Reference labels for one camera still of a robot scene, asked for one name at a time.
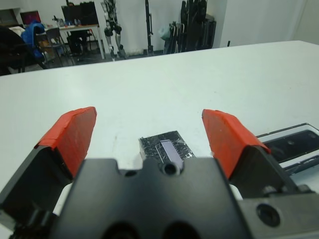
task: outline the table leg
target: table leg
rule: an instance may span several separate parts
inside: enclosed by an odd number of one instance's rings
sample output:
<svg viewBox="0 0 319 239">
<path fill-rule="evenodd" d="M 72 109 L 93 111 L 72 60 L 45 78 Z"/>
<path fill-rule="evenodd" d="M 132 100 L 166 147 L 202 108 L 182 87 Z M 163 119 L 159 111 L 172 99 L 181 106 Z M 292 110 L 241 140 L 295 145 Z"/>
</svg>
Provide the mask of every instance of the table leg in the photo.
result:
<svg viewBox="0 0 319 239">
<path fill-rule="evenodd" d="M 99 47 L 100 47 L 100 52 L 101 52 L 101 56 L 102 56 L 102 59 L 104 60 L 104 53 L 103 53 L 103 47 L 102 47 L 102 42 L 101 42 L 101 38 L 100 38 L 100 31 L 99 31 L 99 28 L 97 27 L 97 37 L 98 37 L 98 41 L 99 41 Z"/>
</svg>

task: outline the blue jacket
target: blue jacket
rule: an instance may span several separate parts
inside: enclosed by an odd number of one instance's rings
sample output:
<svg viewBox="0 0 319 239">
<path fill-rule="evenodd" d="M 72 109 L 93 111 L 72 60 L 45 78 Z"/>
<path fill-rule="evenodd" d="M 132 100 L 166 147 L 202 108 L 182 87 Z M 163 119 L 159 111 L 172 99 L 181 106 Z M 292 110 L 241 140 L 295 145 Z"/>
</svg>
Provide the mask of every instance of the blue jacket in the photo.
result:
<svg viewBox="0 0 319 239">
<path fill-rule="evenodd" d="M 42 58 L 41 52 L 35 48 L 34 45 L 34 31 L 36 31 L 36 34 L 44 33 L 44 26 L 43 24 L 39 23 L 38 21 L 33 21 L 26 29 L 25 32 L 21 34 L 21 38 L 24 40 L 25 43 L 28 43 L 31 45 L 33 49 L 33 53 L 36 58 Z"/>
</svg>

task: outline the white tabletop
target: white tabletop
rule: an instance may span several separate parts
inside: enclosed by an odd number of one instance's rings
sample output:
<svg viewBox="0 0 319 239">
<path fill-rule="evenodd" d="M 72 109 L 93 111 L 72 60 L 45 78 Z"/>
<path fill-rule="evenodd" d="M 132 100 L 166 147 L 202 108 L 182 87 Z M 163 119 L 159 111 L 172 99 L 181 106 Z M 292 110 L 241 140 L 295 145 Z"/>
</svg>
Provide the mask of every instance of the white tabletop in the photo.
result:
<svg viewBox="0 0 319 239">
<path fill-rule="evenodd" d="M 141 168 L 139 137 L 178 130 L 210 156 L 203 109 L 235 115 L 255 135 L 308 122 L 319 128 L 319 46 L 219 48 L 0 77 L 0 190 L 63 113 L 95 106 L 87 158 Z"/>
</svg>

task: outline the computer monitor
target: computer monitor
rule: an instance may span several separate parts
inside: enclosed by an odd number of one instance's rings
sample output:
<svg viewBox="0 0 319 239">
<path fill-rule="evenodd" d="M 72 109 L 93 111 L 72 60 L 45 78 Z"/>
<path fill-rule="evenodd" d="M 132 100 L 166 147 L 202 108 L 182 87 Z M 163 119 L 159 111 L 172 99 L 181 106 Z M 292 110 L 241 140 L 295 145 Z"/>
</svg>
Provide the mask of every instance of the computer monitor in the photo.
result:
<svg viewBox="0 0 319 239">
<path fill-rule="evenodd" d="M 38 11 L 28 11 L 20 13 L 24 25 L 30 25 L 34 20 L 41 22 Z"/>
<path fill-rule="evenodd" d="M 74 23 L 74 19 L 82 21 L 82 11 L 80 5 L 62 6 L 65 21 Z"/>
<path fill-rule="evenodd" d="M 61 8 L 66 22 L 74 24 L 74 19 L 76 19 L 80 20 L 82 25 L 99 24 L 95 5 L 92 1 L 80 5 L 62 6 Z"/>
</svg>

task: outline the tripod stand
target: tripod stand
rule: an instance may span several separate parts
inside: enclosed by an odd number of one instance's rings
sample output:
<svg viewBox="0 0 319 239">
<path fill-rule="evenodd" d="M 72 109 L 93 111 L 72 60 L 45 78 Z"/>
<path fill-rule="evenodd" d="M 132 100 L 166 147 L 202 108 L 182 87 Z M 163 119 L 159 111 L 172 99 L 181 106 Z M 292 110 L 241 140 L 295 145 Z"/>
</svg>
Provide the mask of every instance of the tripod stand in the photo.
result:
<svg viewBox="0 0 319 239">
<path fill-rule="evenodd" d="M 154 56 L 154 50 L 151 43 L 151 35 L 153 35 L 152 14 L 150 13 L 149 0 L 145 0 L 146 26 L 148 31 L 148 56 Z"/>
</svg>

